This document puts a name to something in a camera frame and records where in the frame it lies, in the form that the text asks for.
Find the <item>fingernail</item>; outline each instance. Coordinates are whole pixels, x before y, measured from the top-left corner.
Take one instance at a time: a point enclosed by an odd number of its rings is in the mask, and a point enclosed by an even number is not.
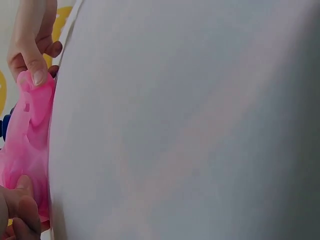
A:
[[[33,74],[33,83],[34,85],[38,86],[44,81],[44,71],[38,70]]]
[[[26,175],[22,175],[16,183],[16,189],[30,189],[30,178]]]

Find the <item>pink silicone object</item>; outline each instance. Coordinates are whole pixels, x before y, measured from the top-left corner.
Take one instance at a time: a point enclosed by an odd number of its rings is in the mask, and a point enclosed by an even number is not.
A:
[[[21,175],[33,183],[34,199],[42,221],[48,220],[49,126],[55,95],[55,81],[35,87],[28,71],[17,78],[19,100],[11,115],[5,144],[0,150],[2,183],[14,189]]]

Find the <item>blue object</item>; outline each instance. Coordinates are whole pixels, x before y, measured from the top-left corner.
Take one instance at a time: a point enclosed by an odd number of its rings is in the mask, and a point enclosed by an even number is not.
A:
[[[15,108],[12,108],[10,114],[5,115],[3,117],[3,120],[0,120],[0,138],[3,138],[4,141],[6,141],[7,129],[11,118],[11,114],[13,113],[14,109]]]

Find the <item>yellow background shape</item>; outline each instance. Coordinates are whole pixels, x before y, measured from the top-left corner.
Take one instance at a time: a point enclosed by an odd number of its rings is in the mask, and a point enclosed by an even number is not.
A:
[[[7,82],[5,76],[0,71],[0,115],[4,111],[7,99]]]
[[[69,17],[71,10],[72,10],[72,6],[61,7],[57,10],[57,13],[56,13],[57,18],[55,19],[55,22],[53,25],[53,31],[52,31],[53,42],[56,42],[59,40],[62,28],[65,26],[67,18]],[[51,67],[52,57],[45,54],[44,59],[46,61],[47,66]]]

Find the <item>skin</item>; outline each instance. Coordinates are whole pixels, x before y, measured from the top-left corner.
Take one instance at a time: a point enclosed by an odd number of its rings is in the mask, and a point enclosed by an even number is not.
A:
[[[53,42],[52,31],[57,15],[57,0],[20,0],[11,36],[7,63],[15,81],[20,72],[29,70],[39,86],[53,77],[58,66],[47,67],[43,54],[52,58],[62,51],[59,41]]]
[[[41,225],[32,182],[25,175],[19,178],[15,189],[0,187],[0,212],[2,240],[40,240],[42,231],[50,227],[47,222]]]

